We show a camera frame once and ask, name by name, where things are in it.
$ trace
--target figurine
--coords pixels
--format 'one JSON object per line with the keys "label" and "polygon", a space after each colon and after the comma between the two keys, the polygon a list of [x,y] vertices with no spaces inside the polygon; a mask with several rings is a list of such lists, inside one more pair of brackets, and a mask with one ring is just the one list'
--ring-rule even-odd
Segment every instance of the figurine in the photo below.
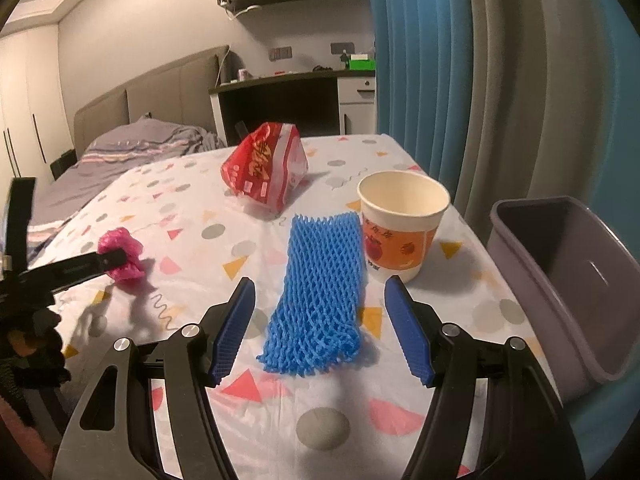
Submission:
{"label": "figurine", "polygon": [[342,64],[343,64],[343,68],[344,68],[345,70],[348,70],[348,69],[349,69],[349,59],[350,59],[350,58],[349,58],[349,54],[347,54],[347,51],[346,51],[346,50],[343,50],[343,51],[342,51],[342,55],[340,56],[340,61],[342,62]]}

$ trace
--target gray bedding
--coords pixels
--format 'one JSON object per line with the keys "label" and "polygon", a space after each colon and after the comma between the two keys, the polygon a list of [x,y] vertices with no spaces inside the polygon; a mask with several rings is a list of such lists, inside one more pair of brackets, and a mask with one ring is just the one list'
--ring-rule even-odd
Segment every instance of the gray bedding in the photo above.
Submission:
{"label": "gray bedding", "polygon": [[29,260],[36,258],[98,193],[131,168],[221,145],[216,134],[203,128],[146,117],[103,134],[36,200],[28,232]]}

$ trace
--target gray curtain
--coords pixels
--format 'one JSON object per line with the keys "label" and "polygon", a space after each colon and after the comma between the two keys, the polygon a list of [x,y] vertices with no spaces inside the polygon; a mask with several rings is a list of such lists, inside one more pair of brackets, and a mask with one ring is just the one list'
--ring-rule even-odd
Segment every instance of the gray curtain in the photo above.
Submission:
{"label": "gray curtain", "polygon": [[602,154],[607,53],[594,0],[471,3],[474,82],[454,204],[486,240],[497,200],[588,199]]}

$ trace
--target white wall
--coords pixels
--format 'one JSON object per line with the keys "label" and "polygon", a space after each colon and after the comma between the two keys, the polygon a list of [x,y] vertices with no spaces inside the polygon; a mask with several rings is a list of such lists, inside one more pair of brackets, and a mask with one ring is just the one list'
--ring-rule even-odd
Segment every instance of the white wall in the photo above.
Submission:
{"label": "white wall", "polygon": [[[253,74],[340,66],[329,43],[373,44],[368,0],[268,6],[230,22],[216,0],[83,0],[60,22],[60,81],[69,126],[92,99],[164,63],[229,44]],[[267,49],[291,45],[293,59]]]}

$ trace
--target green box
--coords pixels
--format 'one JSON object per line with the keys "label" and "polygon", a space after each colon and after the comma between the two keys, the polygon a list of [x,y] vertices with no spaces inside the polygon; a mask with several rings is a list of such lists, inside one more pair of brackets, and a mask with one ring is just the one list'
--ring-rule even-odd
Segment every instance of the green box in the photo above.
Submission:
{"label": "green box", "polygon": [[359,59],[359,60],[351,60],[349,62],[349,70],[375,70],[376,69],[376,60],[375,59]]}

